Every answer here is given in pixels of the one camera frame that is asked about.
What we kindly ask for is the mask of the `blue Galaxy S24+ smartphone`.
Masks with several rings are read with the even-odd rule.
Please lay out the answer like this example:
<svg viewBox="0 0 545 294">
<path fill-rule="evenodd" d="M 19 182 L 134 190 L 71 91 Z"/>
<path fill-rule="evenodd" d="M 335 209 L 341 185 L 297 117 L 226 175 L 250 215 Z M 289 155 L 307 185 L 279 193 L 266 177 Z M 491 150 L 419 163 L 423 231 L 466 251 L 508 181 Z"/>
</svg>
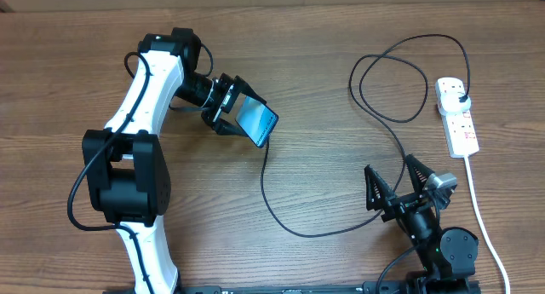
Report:
<svg viewBox="0 0 545 294">
<path fill-rule="evenodd" d="M 264 147 L 279 116 L 267 105 L 247 96 L 235 120 L 257 147 Z"/>
</svg>

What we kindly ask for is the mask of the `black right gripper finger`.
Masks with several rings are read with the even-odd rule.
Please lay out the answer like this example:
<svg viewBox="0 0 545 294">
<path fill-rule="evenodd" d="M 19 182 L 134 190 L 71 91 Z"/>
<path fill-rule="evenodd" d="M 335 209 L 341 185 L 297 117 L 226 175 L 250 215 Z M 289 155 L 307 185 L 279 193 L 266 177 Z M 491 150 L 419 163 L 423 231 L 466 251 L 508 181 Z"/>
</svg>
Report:
<svg viewBox="0 0 545 294">
<path fill-rule="evenodd" d="M 396 198 L 395 192 L 382 179 L 382 177 L 370 166 L 364 168 L 366 184 L 366 209 L 384 210 L 392 205 Z"/>
<path fill-rule="evenodd" d="M 427 181 L 431 175 L 435 174 L 435 171 L 428 168 L 412 154 L 406 155 L 404 161 L 409 171 L 410 180 L 414 191 L 427 191 Z"/>
</svg>

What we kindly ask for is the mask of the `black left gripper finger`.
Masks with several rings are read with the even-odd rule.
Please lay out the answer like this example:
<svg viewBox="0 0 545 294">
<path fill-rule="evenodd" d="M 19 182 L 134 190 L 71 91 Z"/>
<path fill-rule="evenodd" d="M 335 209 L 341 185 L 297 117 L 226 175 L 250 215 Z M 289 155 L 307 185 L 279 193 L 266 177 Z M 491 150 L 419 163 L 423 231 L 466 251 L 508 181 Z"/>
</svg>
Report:
<svg viewBox="0 0 545 294">
<path fill-rule="evenodd" d="M 217 135 L 239 135 L 247 137 L 247 134 L 239 126 L 231 124 L 223 118 L 219 118 L 215 122 L 215 132 Z"/>
<path fill-rule="evenodd" d="M 235 97 L 238 97 L 240 94 L 246 95 L 256 101 L 259 101 L 262 105 L 266 105 L 267 101 L 260 97 L 256 92 L 251 88 L 251 86 L 237 75 L 233 83 L 234 87 L 232 93 Z"/>
</svg>

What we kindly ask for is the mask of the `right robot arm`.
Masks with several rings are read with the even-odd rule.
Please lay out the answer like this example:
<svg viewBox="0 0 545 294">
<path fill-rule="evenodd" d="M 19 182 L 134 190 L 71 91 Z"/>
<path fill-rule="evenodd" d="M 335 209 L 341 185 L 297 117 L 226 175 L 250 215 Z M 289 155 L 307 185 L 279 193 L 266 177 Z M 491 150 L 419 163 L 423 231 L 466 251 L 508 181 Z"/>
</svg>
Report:
<svg viewBox="0 0 545 294">
<path fill-rule="evenodd" d="M 440 226 L 440 212 L 450 204 L 457 179 L 450 172 L 436 172 L 413 155 L 405 157 L 413 192 L 398 196 L 371 167 L 366 166 L 366 209 L 380 210 L 384 222 L 394 220 L 409 237 L 411 248 L 392 260 L 376 281 L 362 284 L 364 293 L 480 293 L 475 274 L 479 239 L 465 228 Z M 422 270 L 404 280 L 388 281 L 387 272 L 415 252 Z"/>
</svg>

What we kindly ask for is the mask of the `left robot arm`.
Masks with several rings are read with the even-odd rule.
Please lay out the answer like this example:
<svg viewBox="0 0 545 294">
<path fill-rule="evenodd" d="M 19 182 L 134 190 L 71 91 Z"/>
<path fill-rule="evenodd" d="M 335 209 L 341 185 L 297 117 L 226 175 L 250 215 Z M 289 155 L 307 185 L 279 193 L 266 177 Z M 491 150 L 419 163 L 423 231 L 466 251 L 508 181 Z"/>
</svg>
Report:
<svg viewBox="0 0 545 294">
<path fill-rule="evenodd" d="M 169 252 L 164 214 L 171 180 L 159 136 L 171 102 L 186 101 L 187 112 L 200 112 L 217 135 L 239 135 L 264 147 L 279 117 L 240 76 L 211 78 L 196 71 L 205 47 L 190 28 L 169 35 L 148 33 L 134 55 L 132 84 L 123 103 L 101 130 L 87 130 L 82 140 L 85 166 L 74 182 L 87 182 L 92 207 L 107 224 L 81 230 L 116 231 L 124 243 L 135 276 L 133 293 L 182 293 L 181 273 Z"/>
</svg>

